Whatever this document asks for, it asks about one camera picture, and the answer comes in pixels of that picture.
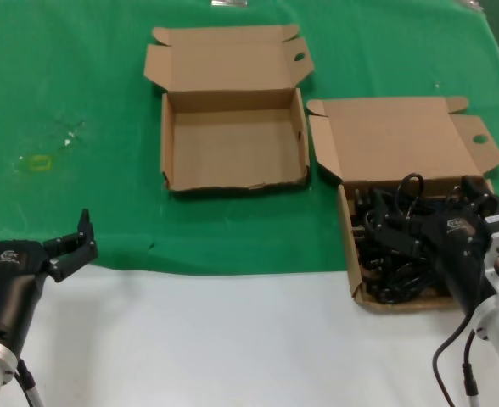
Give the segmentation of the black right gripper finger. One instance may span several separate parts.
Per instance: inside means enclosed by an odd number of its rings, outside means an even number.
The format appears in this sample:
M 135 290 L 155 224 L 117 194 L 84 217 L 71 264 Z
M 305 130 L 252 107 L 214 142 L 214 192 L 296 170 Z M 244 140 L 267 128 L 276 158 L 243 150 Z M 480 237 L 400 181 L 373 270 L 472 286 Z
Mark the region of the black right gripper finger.
M 373 239 L 405 255 L 421 255 L 424 228 L 432 211 L 423 193 L 373 190 Z
M 468 202 L 468 211 L 480 218 L 499 215 L 499 196 L 483 178 L 463 176 L 461 191 Z

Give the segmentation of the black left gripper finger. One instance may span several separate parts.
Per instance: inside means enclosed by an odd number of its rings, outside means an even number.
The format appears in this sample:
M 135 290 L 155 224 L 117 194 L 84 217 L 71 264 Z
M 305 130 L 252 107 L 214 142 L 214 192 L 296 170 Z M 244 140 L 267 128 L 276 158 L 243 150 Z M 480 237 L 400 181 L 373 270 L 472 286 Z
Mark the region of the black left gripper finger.
M 98 246 L 89 210 L 82 210 L 76 232 L 47 240 L 42 247 L 50 260 L 48 274 L 56 282 L 62 282 L 90 264 L 98 257 Z

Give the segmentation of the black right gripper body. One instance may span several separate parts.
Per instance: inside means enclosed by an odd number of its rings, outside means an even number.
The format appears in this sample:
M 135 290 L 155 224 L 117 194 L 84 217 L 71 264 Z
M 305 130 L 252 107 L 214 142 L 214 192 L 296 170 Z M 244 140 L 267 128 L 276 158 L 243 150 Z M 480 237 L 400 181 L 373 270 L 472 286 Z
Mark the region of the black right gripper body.
M 433 266 L 467 315 L 495 294 L 485 278 L 489 241 L 490 235 L 477 215 L 450 211 L 426 220 L 426 242 Z

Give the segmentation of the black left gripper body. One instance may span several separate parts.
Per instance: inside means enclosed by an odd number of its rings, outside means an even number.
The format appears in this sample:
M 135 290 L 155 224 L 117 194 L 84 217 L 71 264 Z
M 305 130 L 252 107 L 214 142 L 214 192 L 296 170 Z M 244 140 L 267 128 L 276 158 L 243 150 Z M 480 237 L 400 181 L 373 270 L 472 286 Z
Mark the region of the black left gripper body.
M 0 241 L 0 344 L 22 351 L 47 273 L 39 242 Z

